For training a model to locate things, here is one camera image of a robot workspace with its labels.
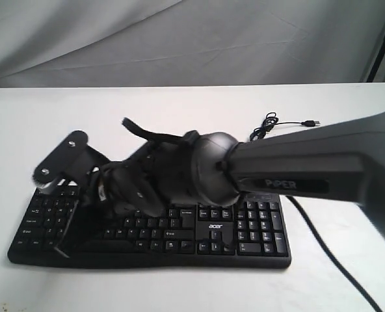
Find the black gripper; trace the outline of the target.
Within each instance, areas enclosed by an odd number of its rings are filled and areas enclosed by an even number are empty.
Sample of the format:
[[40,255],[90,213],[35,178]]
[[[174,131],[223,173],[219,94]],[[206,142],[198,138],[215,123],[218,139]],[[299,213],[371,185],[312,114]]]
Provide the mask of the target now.
[[[92,149],[99,170],[89,175],[81,206],[98,218],[117,218],[136,209],[156,217],[171,204],[197,204],[192,150],[188,143],[147,142],[126,160],[110,161]],[[53,248],[62,257],[71,257],[79,240],[79,200],[70,210]]]

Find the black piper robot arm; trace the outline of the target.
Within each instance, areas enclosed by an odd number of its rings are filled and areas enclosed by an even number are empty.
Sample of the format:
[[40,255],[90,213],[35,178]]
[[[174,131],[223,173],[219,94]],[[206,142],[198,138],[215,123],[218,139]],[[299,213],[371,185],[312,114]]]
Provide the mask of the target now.
[[356,203],[385,239],[385,112],[250,142],[122,123],[145,143],[89,175],[85,203],[56,245],[64,257],[135,209],[158,216],[170,203],[229,206],[251,192]]

